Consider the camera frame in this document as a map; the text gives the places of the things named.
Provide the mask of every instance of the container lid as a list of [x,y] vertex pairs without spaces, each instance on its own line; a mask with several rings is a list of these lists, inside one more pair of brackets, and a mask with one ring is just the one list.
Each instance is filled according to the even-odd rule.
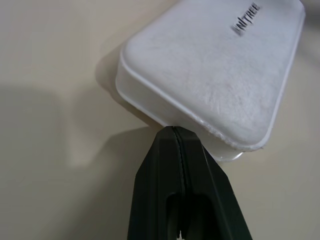
[[122,57],[209,133],[253,151],[270,136],[304,17],[298,0],[182,0]]

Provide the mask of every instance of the white plastic container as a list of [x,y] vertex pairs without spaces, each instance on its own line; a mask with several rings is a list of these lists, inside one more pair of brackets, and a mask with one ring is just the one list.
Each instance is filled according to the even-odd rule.
[[181,0],[122,48],[116,89],[233,160],[268,141],[304,18],[299,0]]

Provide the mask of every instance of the brand logo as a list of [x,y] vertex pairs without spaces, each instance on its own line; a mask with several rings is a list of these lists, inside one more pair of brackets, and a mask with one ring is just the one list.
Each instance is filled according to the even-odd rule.
[[257,12],[260,10],[260,7],[254,2],[251,4],[249,9],[245,12],[242,17],[238,17],[238,22],[231,26],[232,30],[235,31],[238,35],[242,36],[249,24],[253,24],[252,20],[254,19]]

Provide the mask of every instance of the beige wall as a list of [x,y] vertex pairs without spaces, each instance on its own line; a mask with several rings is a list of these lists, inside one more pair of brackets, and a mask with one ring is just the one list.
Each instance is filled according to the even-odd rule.
[[[270,142],[222,166],[257,240],[320,239],[316,2]],[[160,127],[97,81],[114,78],[119,45],[171,4],[0,2],[1,240],[126,239],[134,176]]]

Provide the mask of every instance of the clip jaw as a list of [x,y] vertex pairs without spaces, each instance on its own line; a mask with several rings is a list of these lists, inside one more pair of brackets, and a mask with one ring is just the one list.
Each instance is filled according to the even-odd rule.
[[134,182],[128,240],[252,240],[228,177],[182,127],[159,131]]

